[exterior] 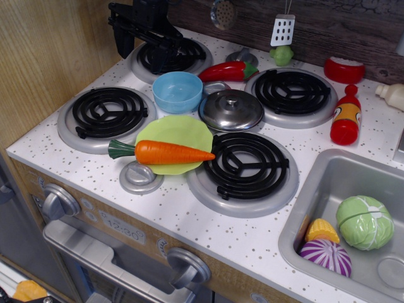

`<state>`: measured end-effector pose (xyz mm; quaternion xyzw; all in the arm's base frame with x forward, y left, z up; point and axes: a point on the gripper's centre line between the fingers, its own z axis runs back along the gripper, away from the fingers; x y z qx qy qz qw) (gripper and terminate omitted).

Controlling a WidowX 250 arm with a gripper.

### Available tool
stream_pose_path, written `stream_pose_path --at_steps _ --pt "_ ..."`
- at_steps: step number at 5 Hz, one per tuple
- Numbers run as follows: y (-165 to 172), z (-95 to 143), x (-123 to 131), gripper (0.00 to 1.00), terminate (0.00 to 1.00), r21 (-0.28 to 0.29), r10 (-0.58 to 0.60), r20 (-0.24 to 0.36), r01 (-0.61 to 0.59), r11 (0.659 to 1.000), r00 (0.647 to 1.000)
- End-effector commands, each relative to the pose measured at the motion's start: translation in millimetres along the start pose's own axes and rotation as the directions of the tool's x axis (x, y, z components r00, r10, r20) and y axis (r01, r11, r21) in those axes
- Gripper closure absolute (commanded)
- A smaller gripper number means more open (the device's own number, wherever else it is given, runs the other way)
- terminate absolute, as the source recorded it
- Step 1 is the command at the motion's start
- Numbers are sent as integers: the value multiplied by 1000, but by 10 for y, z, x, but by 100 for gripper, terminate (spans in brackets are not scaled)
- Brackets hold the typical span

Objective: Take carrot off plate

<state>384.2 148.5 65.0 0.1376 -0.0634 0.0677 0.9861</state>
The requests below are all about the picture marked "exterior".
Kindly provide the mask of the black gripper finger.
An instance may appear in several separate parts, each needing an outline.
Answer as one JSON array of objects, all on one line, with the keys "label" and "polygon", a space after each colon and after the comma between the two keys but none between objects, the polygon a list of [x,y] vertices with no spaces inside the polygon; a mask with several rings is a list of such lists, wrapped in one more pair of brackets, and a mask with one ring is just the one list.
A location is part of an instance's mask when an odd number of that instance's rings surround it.
[{"label": "black gripper finger", "polygon": [[114,26],[114,38],[117,51],[123,59],[127,58],[134,50],[134,30],[135,27],[133,26]]},{"label": "black gripper finger", "polygon": [[151,72],[158,74],[165,63],[177,55],[179,51],[179,36],[157,36],[150,44],[155,47],[151,60]]}]

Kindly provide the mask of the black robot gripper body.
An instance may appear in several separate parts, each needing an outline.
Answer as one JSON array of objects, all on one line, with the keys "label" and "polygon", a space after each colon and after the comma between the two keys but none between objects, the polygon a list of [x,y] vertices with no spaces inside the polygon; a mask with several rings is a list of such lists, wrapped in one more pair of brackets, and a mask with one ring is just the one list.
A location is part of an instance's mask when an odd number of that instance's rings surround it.
[{"label": "black robot gripper body", "polygon": [[169,4],[167,1],[133,1],[131,5],[109,3],[109,25],[121,27],[133,26],[134,37],[144,42],[150,42],[157,36],[179,36],[179,44],[183,39],[167,18]]}]

